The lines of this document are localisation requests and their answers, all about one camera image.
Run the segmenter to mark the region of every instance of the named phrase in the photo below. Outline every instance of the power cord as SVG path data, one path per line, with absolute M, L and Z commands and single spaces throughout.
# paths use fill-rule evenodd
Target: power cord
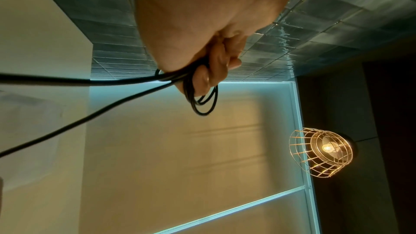
M 41 143 L 43 141 L 46 141 L 52 137 L 55 137 L 59 134 L 62 134 L 72 128 L 75 128 L 79 125 L 82 125 L 86 122 L 91 121 L 92 119 L 97 118 L 98 116 L 108 112 L 109 110 L 126 103 L 128 101 L 140 98 L 142 96 L 151 94 L 155 91 L 160 91 L 162 89 L 168 88 L 172 85 L 174 85 L 176 82 L 182 81 L 183 82 L 183 89 L 185 93 L 185 97 L 188 100 L 188 102 L 191 104 L 192 109 L 194 112 L 201 116 L 207 116 L 210 114 L 217 103 L 218 99 L 218 85 L 214 87 L 211 94 L 208 96 L 208 98 L 204 101 L 205 96 L 202 96 L 198 100 L 195 100 L 194 94 L 195 89 L 192 84 L 192 77 L 194 75 L 194 72 L 197 67 L 200 65 L 206 65 L 209 67 L 208 64 L 208 58 L 204 57 L 202 59 L 199 59 L 188 66 L 174 71 L 174 72 L 168 72 L 160 74 L 160 70 L 157 69 L 155 76 L 151 77 L 142 77 L 142 78 L 131 78 L 131 79 L 123 79 L 123 80 L 113 80 L 113 81 L 104 81 L 104 80 L 85 80 L 85 79 L 71 79 L 71 78 L 54 78 L 54 77 L 42 77 L 42 76 L 23 76 L 23 75 L 7 75 L 7 74 L 0 74 L 0 83 L 4 84 L 13 84 L 13 85 L 47 85 L 47 86 L 79 86 L 79 87 L 85 87 L 85 86 L 114 86 L 114 85 L 129 85 L 129 84 L 139 84 L 139 83 L 145 83 L 150 81 L 169 81 L 169 83 L 149 89 L 147 91 L 143 91 L 131 96 L 128 96 L 126 98 L 123 98 L 121 100 L 118 100 L 116 102 L 113 102 L 110 105 L 105 106 L 104 108 L 76 121 L 71 124 L 68 124 L 54 132 L 51 132 L 49 134 L 46 134 L 42 137 L 39 137 L 37 139 L 34 139 L 32 141 L 23 143 L 21 145 L 12 147 L 8 150 L 5 150 L 3 152 L 0 152 L 0 158 L 7 156 L 9 154 L 15 153 L 17 151 L 23 150 L 25 148 L 31 147 L 35 144 Z M 212 106 L 210 110 L 208 110 L 205 113 L 200 112 L 196 106 L 204 105 L 206 104 L 211 98 L 214 96 L 214 102 L 212 103 Z

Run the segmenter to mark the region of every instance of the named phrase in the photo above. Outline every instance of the metal wire cage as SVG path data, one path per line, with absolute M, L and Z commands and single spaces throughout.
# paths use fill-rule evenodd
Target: metal wire cage
M 289 149 L 296 163 L 315 177 L 328 178 L 351 163 L 353 149 L 342 136 L 313 128 L 293 131 Z

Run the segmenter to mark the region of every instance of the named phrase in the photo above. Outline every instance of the white wall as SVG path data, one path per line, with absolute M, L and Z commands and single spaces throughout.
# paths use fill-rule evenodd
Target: white wall
M 156 85 L 91 88 L 90 112 Z M 215 111 L 200 117 L 169 88 L 90 122 L 80 234 L 154 233 L 303 185 L 288 149 L 292 91 L 288 83 L 220 84 Z M 298 203 L 306 213 L 305 199 Z M 301 219 L 272 220 L 263 220 L 270 233 L 310 231 Z
M 92 44 L 52 0 L 0 0 L 0 39 L 1 73 L 90 76 Z M 61 104 L 63 124 L 87 113 L 88 88 L 0 90 Z M 78 233 L 84 146 L 85 126 L 61 135 L 51 173 L 3 194 L 0 233 Z

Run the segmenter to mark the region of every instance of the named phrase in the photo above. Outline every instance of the glowing bulb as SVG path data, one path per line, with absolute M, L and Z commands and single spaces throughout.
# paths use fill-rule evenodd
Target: glowing bulb
M 335 152 L 335 147 L 332 145 L 332 143 L 327 143 L 322 146 L 322 150 L 327 153 L 332 153 Z

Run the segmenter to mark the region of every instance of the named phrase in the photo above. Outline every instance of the hand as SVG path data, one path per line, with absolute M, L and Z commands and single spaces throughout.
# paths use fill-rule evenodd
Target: hand
M 141 38 L 163 72 L 209 54 L 210 68 L 197 68 L 195 95 L 227 77 L 247 36 L 270 24 L 288 0 L 136 0 Z M 177 85 L 183 92 L 182 84 Z

